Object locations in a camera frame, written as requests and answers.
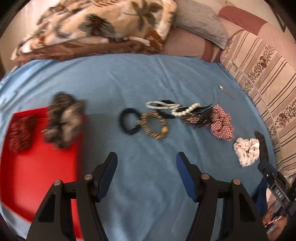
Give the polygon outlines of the blue sleeve forearm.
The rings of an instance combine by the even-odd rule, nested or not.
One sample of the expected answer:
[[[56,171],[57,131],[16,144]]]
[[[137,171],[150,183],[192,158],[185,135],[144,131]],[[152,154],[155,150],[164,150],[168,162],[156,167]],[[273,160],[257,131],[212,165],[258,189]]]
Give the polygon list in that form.
[[[261,217],[263,217],[268,210],[267,199],[266,199],[267,184],[268,184],[267,179],[263,177],[258,186],[257,191],[252,197],[252,200]]]

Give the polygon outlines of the right hand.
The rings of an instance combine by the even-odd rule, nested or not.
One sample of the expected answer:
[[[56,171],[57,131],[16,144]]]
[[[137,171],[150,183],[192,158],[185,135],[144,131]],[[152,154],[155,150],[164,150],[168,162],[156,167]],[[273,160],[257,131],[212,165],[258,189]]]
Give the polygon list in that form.
[[[273,225],[276,226],[276,228],[267,235],[268,240],[270,241],[275,241],[280,236],[285,226],[287,225],[287,216],[281,216],[276,218],[275,220],[272,220],[271,213],[274,209],[274,205],[275,205],[275,202],[271,204],[268,211],[262,218],[262,222],[264,226],[267,226],[269,223],[272,223]]]

